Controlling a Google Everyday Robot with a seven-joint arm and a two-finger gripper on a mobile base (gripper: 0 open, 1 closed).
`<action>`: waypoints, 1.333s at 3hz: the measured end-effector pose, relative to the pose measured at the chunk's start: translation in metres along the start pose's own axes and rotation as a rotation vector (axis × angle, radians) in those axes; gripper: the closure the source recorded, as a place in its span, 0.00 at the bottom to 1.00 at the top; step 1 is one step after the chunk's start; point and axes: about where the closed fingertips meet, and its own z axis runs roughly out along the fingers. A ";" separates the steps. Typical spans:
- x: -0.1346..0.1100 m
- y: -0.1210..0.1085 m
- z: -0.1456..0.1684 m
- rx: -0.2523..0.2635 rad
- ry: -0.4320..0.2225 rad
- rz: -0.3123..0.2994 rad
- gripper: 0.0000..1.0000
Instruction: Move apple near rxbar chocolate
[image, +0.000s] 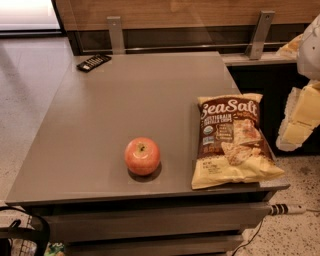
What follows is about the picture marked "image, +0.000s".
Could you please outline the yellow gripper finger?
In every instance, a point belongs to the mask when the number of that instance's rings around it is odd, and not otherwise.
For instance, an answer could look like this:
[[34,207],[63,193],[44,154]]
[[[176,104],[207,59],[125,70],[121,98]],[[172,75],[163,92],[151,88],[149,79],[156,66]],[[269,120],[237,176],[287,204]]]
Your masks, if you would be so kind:
[[291,41],[289,41],[287,44],[280,47],[278,49],[278,51],[276,52],[276,54],[278,56],[286,57],[289,59],[296,59],[301,39],[302,39],[302,34],[296,36]]
[[284,114],[276,146],[290,152],[301,147],[320,125],[320,81],[310,80],[302,89],[293,87]]

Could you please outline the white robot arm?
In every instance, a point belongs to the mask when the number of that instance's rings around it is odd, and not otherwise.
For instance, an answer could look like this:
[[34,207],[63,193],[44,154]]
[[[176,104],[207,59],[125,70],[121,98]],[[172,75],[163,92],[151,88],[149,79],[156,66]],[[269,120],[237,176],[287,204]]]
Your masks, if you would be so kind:
[[285,106],[276,146],[294,151],[320,125],[320,14],[297,37],[297,71],[309,79],[302,89],[293,87]]

